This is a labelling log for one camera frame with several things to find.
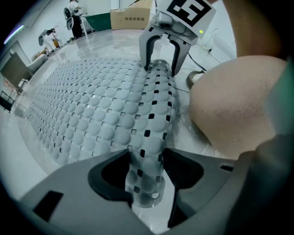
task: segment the white floor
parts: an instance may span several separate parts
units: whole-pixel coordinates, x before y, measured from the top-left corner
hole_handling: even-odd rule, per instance
[[[138,38],[141,30],[104,31],[89,34],[89,40],[82,37],[62,47],[37,71],[24,93],[16,103],[16,113],[0,108],[0,174],[8,193],[19,200],[26,192],[52,173],[58,166],[47,156],[42,145],[34,137],[30,125],[23,118],[23,113],[30,106],[35,92],[48,78],[50,73],[62,63],[88,57],[128,57],[139,58]],[[152,59],[165,59],[171,64],[174,46],[158,41],[154,46]],[[219,62],[206,50],[195,45],[190,50],[191,56],[201,66],[210,70]],[[187,57],[180,72],[175,76],[180,99],[180,111],[173,138],[168,147],[180,150],[216,156],[206,137],[194,125],[188,116],[189,89],[186,78],[193,70],[201,70]]]

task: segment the white wall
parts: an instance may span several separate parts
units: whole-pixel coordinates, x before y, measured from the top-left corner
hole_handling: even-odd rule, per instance
[[[89,15],[109,13],[111,10],[110,0],[80,0],[79,5],[83,7],[83,13]]]
[[[18,42],[23,52],[31,60],[45,45],[40,46],[38,36],[44,29],[55,28],[63,43],[73,37],[72,31],[67,30],[63,9],[69,4],[68,0],[52,0],[40,13],[31,28],[26,28],[19,34]]]
[[[119,4],[120,4],[120,0],[111,0],[110,1],[111,10],[119,9],[120,8]]]
[[[120,0],[120,8],[126,8],[131,5],[135,0]]]
[[[206,34],[204,35],[202,40],[198,40],[197,43],[200,45],[202,43],[206,43],[211,37],[210,33],[218,28],[218,30],[216,31],[218,36],[229,45],[232,45],[235,41],[235,37],[231,26],[231,21],[224,6],[224,3],[219,0],[216,3],[212,4],[212,6],[216,9],[216,14],[212,19],[212,22],[210,23]]]

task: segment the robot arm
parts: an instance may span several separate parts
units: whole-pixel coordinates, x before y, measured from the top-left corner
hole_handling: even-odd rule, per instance
[[[215,15],[215,8],[207,0],[161,0],[157,13],[139,38],[140,57],[148,69],[153,46],[163,34],[175,46],[172,76],[175,76],[191,45],[202,38]]]
[[[38,42],[39,42],[39,45],[42,46],[44,44],[44,36],[47,35],[47,29],[45,29],[41,34],[40,36],[38,37]]]

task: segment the person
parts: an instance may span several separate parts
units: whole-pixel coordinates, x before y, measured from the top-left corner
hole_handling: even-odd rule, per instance
[[[52,38],[50,36],[51,31],[47,30],[46,35],[44,35],[43,39],[44,39],[44,44],[47,47],[48,52],[53,52],[53,48],[52,48]]]
[[[57,42],[57,44],[58,44],[58,46],[55,45],[56,47],[62,46],[62,41],[61,41],[61,39],[58,38],[58,34],[57,34],[55,28],[51,29],[51,36],[53,39],[53,43],[56,44],[55,42]]]
[[[82,7],[79,7],[77,0],[70,0],[68,8],[73,12],[73,36],[78,39],[82,36],[82,28],[79,22],[79,15],[81,15],[80,9],[82,9]]]
[[[284,71],[287,55],[279,36],[283,34],[279,29],[282,25],[274,28],[249,0],[223,3],[232,24],[237,58],[218,65],[195,82],[189,114],[214,149],[224,157],[237,159],[242,152],[255,150],[275,136],[262,105]]]

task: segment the green panel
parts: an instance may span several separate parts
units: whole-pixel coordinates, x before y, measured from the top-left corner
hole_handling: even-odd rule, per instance
[[[276,134],[294,134],[294,63],[292,58],[288,59],[284,72],[270,91],[264,108]]]
[[[93,15],[86,17],[86,19],[91,25],[91,27],[96,31],[111,29],[110,13]]]

